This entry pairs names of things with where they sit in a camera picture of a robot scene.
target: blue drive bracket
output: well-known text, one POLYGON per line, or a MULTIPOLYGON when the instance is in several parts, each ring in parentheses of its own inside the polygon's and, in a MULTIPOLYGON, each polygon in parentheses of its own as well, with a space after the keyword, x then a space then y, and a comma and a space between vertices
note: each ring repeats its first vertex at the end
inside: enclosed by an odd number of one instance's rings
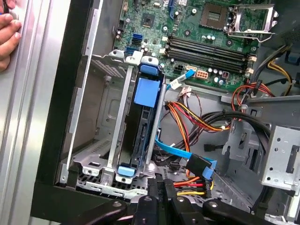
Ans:
POLYGON ((135 174, 135 169, 120 165, 118 168, 118 174, 126 177, 133 177, 133 175, 135 174))
POLYGON ((160 81, 139 78, 134 103, 154 108, 159 92, 160 81))

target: capacitor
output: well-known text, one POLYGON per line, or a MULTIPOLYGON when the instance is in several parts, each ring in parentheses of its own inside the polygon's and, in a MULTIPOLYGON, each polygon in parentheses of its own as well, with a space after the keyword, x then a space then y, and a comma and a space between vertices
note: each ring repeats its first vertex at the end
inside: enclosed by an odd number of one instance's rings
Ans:
POLYGON ((179 12, 176 11, 176 12, 174 13, 174 18, 177 18, 178 16, 179 16, 179 12))
POLYGON ((192 15, 196 15, 196 13, 197 13, 197 9, 193 8, 192 9, 192 15))

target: orange wire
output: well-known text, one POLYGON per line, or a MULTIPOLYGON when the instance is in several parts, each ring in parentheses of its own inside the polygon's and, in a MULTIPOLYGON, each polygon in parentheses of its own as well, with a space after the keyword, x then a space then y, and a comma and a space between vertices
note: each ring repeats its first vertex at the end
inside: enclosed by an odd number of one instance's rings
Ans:
POLYGON ((170 111, 172 112, 172 114, 174 115, 174 117, 176 118, 177 120, 177 123, 178 123, 178 127, 179 127, 179 130, 180 130, 180 133, 183 137, 183 140, 184 140, 184 143, 185 143, 185 147, 186 147, 186 150, 187 152, 189 152, 189 146, 188 146, 188 143, 187 143, 187 140, 186 140, 186 137, 185 137, 185 134, 184 134, 184 131, 183 131, 183 127, 182 127, 182 123, 177 115, 177 112, 174 108, 172 107, 169 107, 170 108, 170 111))
POLYGON ((195 177, 193 179, 190 179, 190 180, 187 180, 187 181, 184 181, 184 182, 175 182, 174 185, 177 186, 177 185, 185 185, 185 184, 189 184, 189 183, 192 183, 196 180, 200 179, 200 177, 195 177))

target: finger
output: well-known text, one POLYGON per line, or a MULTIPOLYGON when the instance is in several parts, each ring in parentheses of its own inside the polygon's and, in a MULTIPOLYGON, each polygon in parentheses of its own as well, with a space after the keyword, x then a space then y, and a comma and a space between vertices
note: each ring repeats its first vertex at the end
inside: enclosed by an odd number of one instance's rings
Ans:
POLYGON ((3 0, 0 0, 0 13, 4 13, 3 0))
POLYGON ((0 60, 7 58, 20 42, 21 35, 15 33, 7 42, 0 45, 0 60))
POLYGON ((9 62, 10 62, 10 56, 0 61, 0 72, 7 69, 9 62))
POLYGON ((13 20, 13 16, 11 14, 0 15, 0 29, 9 25, 12 20, 13 20))
POLYGON ((0 45, 7 42, 21 27, 21 22, 13 20, 8 26, 0 30, 0 45))
POLYGON ((9 8, 15 8, 15 0, 6 0, 6 4, 9 8))

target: blue plastic tab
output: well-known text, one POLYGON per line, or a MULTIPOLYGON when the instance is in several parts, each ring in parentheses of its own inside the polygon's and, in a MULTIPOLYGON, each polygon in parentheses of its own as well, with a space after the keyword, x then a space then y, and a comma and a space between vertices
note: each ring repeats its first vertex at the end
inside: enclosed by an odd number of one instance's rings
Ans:
POLYGON ((135 174, 135 170, 132 168, 124 167, 124 166, 119 166, 118 168, 118 174, 127 176, 127 177, 132 177, 135 174))
POLYGON ((205 167, 205 169, 202 172, 202 176, 205 177, 206 179, 210 180, 213 173, 214 173, 213 169, 205 167))
POLYGON ((156 76, 158 74, 158 69, 152 66, 142 65, 140 72, 156 76))
POLYGON ((134 103, 154 108, 159 90, 159 81, 139 79, 135 92, 134 103))

